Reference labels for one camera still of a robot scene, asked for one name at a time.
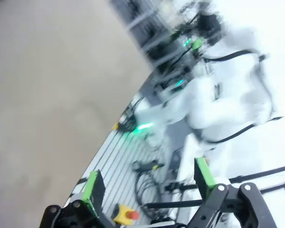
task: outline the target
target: red button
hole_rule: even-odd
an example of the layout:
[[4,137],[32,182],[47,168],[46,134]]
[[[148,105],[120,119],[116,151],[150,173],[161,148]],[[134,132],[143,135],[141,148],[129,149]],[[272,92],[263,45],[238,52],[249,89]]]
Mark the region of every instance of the red button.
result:
[[126,213],[126,217],[128,219],[133,219],[133,220],[137,220],[139,217],[139,213],[137,211],[128,211]]

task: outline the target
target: grooved aluminum surface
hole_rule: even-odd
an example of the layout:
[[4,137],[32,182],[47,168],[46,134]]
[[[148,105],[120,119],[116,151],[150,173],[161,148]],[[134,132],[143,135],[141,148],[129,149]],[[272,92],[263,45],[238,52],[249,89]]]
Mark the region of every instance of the grooved aluminum surface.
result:
[[[140,213],[135,224],[147,224],[149,219],[143,214],[135,201],[134,184],[135,172],[132,171],[134,161],[151,162],[158,159],[167,164],[171,158],[169,139],[165,137],[160,149],[153,151],[146,142],[138,138],[134,133],[111,132],[89,166],[82,178],[89,176],[91,171],[100,170],[106,187],[102,203],[103,213],[111,217],[116,203],[124,204]],[[158,182],[165,180],[168,166],[153,171]],[[138,186],[145,181],[142,177]],[[78,194],[84,190],[86,183],[78,184],[72,194]],[[149,188],[143,195],[143,202],[151,202],[156,198],[155,188]]]

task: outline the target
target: yellow object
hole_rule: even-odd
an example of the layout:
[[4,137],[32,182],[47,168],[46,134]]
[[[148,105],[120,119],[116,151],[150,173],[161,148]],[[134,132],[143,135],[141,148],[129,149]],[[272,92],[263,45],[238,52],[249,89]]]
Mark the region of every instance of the yellow object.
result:
[[113,130],[117,130],[117,128],[118,128],[118,122],[116,122],[116,124],[114,124]]
[[118,215],[113,219],[114,222],[117,222],[122,225],[131,225],[133,220],[130,218],[127,218],[126,213],[128,211],[135,211],[132,208],[125,206],[125,205],[119,205],[119,213]]

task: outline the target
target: beige floor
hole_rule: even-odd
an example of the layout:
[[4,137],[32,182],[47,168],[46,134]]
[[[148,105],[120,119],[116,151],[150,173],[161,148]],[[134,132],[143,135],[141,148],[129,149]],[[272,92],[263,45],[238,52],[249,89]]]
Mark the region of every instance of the beige floor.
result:
[[63,205],[150,68],[100,0],[0,0],[0,227]]

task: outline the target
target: bolt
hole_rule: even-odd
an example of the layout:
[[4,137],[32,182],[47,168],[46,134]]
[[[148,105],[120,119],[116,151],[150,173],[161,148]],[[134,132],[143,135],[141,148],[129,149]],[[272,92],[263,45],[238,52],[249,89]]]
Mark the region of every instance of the bolt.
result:
[[225,187],[223,185],[219,185],[218,190],[223,191],[225,190]]
[[250,191],[251,187],[249,185],[245,185],[244,187],[247,191]]
[[55,213],[55,212],[57,211],[57,208],[51,207],[49,211],[50,211],[51,213]]
[[80,203],[78,201],[76,201],[76,202],[73,203],[73,206],[76,207],[76,208],[79,208]]

